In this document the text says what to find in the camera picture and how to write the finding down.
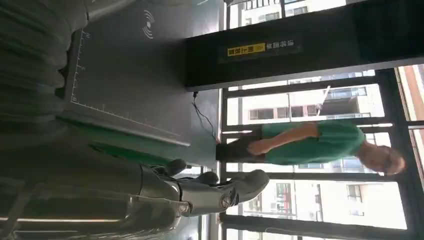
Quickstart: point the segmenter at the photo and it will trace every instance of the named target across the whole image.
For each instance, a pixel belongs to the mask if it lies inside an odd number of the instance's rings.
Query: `green shirt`
[[[264,138],[275,137],[302,122],[264,124]],[[265,154],[265,162],[279,165],[328,163],[354,156],[365,141],[364,133],[355,125],[340,120],[324,120],[317,124],[319,138],[309,137],[276,147]]]

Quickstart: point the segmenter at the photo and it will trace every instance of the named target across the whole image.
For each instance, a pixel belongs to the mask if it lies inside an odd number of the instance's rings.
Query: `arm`
[[[319,136],[320,132],[318,131],[317,124],[305,123],[299,127],[282,132],[273,138],[254,141],[248,146],[247,150],[251,154],[257,156],[265,154],[272,149],[278,148],[285,144],[304,140],[307,138],[318,138]]]
[[[270,147],[269,150],[278,148],[284,144],[289,144],[307,138],[318,138],[319,136],[320,132],[318,131],[318,127],[315,123],[305,123],[299,127],[292,128],[268,139]]]

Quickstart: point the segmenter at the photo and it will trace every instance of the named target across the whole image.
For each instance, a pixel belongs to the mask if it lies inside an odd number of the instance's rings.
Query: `yellow label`
[[[228,48],[228,57],[265,52],[265,43]]]

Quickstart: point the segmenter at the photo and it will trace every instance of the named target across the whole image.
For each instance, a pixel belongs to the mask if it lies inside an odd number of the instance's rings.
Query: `man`
[[[367,142],[357,126],[339,120],[264,124],[237,141],[216,146],[216,159],[227,163],[298,165],[328,163],[347,156],[355,156],[365,167],[387,175],[406,166],[396,150]]]

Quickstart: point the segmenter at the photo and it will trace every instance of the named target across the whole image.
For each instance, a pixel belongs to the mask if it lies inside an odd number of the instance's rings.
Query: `black cable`
[[[209,118],[207,116],[205,116],[200,111],[199,107],[196,105],[196,97],[197,97],[197,95],[198,95],[198,92],[197,91],[193,93],[193,102],[191,104],[193,105],[194,109],[196,110],[196,114],[197,114],[197,117],[200,120],[200,125],[202,126],[202,128],[204,130],[206,130],[212,136],[212,138],[213,138],[214,141],[217,142],[217,137],[216,137],[216,134],[215,134],[214,125],[211,123],[211,121],[209,120]],[[205,118],[207,120],[207,122],[209,123],[210,127],[212,128],[212,133],[203,125],[202,117]]]

